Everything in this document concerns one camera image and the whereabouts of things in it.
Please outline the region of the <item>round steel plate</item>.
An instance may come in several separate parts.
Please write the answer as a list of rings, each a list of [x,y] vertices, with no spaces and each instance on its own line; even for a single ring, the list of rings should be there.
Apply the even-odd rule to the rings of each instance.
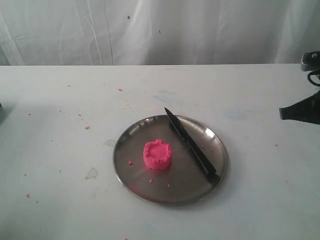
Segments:
[[[206,177],[191,148],[174,130],[167,115],[142,119],[127,128],[113,150],[113,165],[122,185],[146,202],[179,206],[196,202],[223,180],[228,152],[220,138],[206,125],[186,116],[178,116],[185,130],[216,169]],[[161,139],[172,148],[172,161],[163,170],[148,168],[143,149],[147,142]]]

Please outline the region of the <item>black kitchen knife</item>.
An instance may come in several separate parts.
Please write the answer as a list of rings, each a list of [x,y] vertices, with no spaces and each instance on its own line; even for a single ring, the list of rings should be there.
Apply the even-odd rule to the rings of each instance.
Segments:
[[[206,155],[203,153],[201,148],[196,144],[193,138],[186,131],[180,120],[166,107],[164,108],[171,125],[174,127],[175,131],[180,135],[180,137],[186,142],[193,154],[193,159],[207,178],[207,180],[213,184],[218,184],[221,177],[217,174],[216,168],[209,161]]]

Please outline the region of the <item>pink clay lump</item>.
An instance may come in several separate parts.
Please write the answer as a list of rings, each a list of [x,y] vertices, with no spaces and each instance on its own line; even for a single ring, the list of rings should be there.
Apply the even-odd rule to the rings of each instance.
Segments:
[[[143,160],[149,169],[165,170],[172,161],[172,147],[161,139],[149,141],[144,145]]]

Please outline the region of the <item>white backdrop sheet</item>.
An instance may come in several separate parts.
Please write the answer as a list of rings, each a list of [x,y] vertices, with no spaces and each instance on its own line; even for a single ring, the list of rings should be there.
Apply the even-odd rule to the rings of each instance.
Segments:
[[[0,63],[297,63],[320,48],[317,0],[3,0]]]

